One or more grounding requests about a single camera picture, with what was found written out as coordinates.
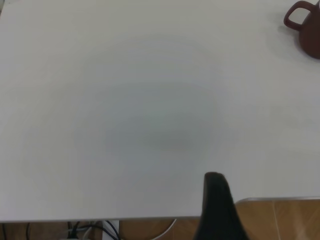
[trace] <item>wooden floor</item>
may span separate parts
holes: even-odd
[[[251,240],[320,240],[320,200],[249,201],[239,203],[237,211]],[[123,220],[119,232],[124,240],[150,240],[165,231],[172,221]],[[196,218],[178,219],[159,240],[191,240],[197,225]],[[26,239],[25,223],[6,223],[5,229],[7,240]],[[66,229],[66,222],[32,223],[30,240],[65,238]],[[91,240],[101,237],[99,230],[90,235]]]

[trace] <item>white table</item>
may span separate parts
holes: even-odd
[[[294,0],[8,0],[0,221],[199,216],[320,196],[320,62]]]

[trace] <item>dark red mug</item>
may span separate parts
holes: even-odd
[[[302,24],[289,19],[296,9],[307,9],[310,11]],[[301,48],[311,57],[320,59],[320,8],[319,1],[313,5],[307,1],[296,2],[286,13],[284,25],[299,31],[299,42]]]

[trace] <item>mug handle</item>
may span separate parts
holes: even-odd
[[[286,25],[288,28],[291,28],[293,30],[297,30],[300,31],[302,29],[302,24],[293,22],[289,19],[289,16],[296,10],[296,9],[307,9],[310,12],[312,12],[312,10],[315,8],[315,5],[313,5],[310,2],[307,1],[298,1],[296,2],[290,9],[289,11],[286,13],[286,15],[284,16],[284,20],[283,23],[284,25]]]

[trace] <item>black cable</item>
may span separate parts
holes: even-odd
[[[30,222],[27,223],[26,228],[25,228],[25,239],[30,240],[29,238],[29,228],[30,228]]]
[[[68,236],[68,239],[77,239],[78,236],[77,236],[77,228],[78,228],[78,225],[80,224],[79,221],[76,222],[76,224],[73,226],[73,229],[70,233],[70,235]]]
[[[72,224],[70,221],[68,221],[68,238],[70,238],[70,232],[69,229],[72,229]]]
[[[2,223],[2,232],[3,232],[3,239],[7,240],[6,226],[4,223]]]
[[[106,220],[106,222],[112,227],[112,229],[115,232],[115,235],[118,238],[118,240],[121,240],[121,238],[119,236],[119,233],[118,233],[117,229],[115,228],[115,226],[109,220]]]
[[[108,232],[107,229],[105,229],[103,226],[99,226],[99,225],[95,225],[95,224],[88,224],[88,225],[83,225],[81,226],[81,228],[96,228],[96,229],[101,229],[102,231],[104,231],[106,234],[108,234],[110,236],[110,238],[112,238],[113,240],[120,240],[117,239],[115,236],[113,236],[110,232]]]

